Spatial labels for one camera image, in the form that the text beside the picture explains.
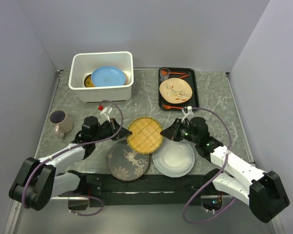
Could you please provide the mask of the olive fluted plate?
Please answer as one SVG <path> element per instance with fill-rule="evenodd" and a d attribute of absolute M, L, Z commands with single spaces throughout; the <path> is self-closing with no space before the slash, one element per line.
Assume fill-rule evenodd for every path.
<path fill-rule="evenodd" d="M 139 117 L 131 122 L 128 129 L 132 132 L 127 137 L 130 148 L 140 154 L 151 154 L 163 143 L 161 124 L 151 117 Z"/>

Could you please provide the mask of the blue plastic plate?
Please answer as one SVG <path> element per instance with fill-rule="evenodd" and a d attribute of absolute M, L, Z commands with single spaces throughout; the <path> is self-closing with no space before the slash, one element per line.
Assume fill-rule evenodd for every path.
<path fill-rule="evenodd" d="M 102 66 L 91 74 L 91 81 L 95 87 L 122 86 L 126 82 L 126 75 L 114 66 Z"/>

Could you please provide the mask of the yellow patterned small plate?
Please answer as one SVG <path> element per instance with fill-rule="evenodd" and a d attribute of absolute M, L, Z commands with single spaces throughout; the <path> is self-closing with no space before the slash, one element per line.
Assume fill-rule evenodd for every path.
<path fill-rule="evenodd" d="M 91 74 L 89 74 L 88 76 L 85 77 L 84 86 L 87 87 L 87 88 L 94 87 L 94 84 L 93 84 L 93 82 L 91 80 Z"/>

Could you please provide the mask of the cream green leaf plate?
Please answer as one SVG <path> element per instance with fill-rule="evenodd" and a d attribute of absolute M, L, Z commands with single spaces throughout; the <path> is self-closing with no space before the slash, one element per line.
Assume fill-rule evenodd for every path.
<path fill-rule="evenodd" d="M 126 71 L 126 73 L 127 73 L 128 77 L 129 77 L 129 83 L 128 83 L 128 85 L 129 85 L 130 82 L 131 82 L 131 73 L 130 72 L 127 72 L 127 71 Z"/>

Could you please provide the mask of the pink plastic plate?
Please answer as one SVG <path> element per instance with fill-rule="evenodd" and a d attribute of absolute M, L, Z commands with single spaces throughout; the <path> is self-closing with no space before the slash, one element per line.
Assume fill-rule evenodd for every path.
<path fill-rule="evenodd" d="M 125 75 L 125 82 L 124 82 L 124 85 L 128 85 L 128 83 L 129 83 L 129 77 L 128 77 L 128 75 L 127 75 L 127 73 L 126 72 L 123 72 L 124 73 L 124 75 Z"/>

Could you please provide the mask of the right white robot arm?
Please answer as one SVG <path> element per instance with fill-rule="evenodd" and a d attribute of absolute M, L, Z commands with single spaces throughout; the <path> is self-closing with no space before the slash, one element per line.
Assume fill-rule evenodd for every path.
<path fill-rule="evenodd" d="M 201 157 L 220 167 L 208 173 L 210 178 L 192 199 L 204 189 L 209 194 L 225 192 L 248 205 L 254 216 L 263 223 L 270 222 L 290 205 L 279 175 L 274 171 L 258 169 L 231 152 L 210 135 L 204 118 L 193 117 L 186 122 L 177 118 L 160 134 L 175 142 L 187 140 L 194 143 Z"/>

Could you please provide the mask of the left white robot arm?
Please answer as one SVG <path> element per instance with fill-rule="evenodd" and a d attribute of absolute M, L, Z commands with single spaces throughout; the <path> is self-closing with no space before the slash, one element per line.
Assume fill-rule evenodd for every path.
<path fill-rule="evenodd" d="M 96 117 L 86 117 L 81 130 L 67 147 L 40 159 L 29 157 L 23 162 L 8 196 L 27 209 L 39 211 L 52 197 L 68 193 L 87 195 L 86 176 L 68 168 L 89 157 L 96 143 L 110 139 L 116 141 L 130 135 L 132 132 L 114 118 L 100 124 Z"/>

